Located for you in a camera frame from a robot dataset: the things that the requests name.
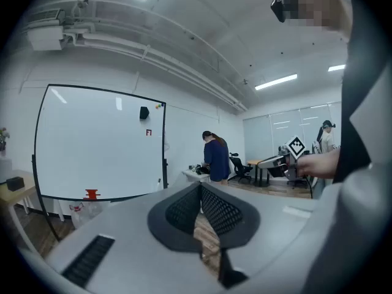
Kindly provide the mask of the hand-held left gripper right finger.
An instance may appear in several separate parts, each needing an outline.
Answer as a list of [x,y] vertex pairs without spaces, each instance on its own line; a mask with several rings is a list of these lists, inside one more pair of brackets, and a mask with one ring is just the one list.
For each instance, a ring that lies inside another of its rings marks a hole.
[[260,214],[250,203],[210,184],[200,185],[201,210],[223,249],[245,246],[260,226]]

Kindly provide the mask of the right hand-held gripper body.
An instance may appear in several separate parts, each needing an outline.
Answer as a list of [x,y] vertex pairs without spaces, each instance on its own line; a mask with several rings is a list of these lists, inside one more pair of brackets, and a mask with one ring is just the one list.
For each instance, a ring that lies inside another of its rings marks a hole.
[[288,180],[296,180],[296,163],[305,151],[304,143],[295,135],[286,144],[278,147],[278,155],[259,162],[257,166],[261,170],[267,170],[273,178],[286,177]]

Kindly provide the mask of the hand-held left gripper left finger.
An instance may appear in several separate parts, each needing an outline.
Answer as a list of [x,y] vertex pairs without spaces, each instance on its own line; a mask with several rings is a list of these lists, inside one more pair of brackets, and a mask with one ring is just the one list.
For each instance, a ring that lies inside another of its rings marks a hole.
[[194,238],[201,209],[200,185],[191,184],[156,203],[148,213],[153,237],[175,252],[201,253],[202,243]]

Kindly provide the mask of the person's right hand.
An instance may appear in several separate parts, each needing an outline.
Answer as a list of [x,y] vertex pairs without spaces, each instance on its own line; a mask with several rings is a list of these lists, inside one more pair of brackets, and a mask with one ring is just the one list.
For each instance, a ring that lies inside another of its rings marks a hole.
[[298,176],[322,177],[325,174],[323,154],[310,154],[300,157],[296,163]]

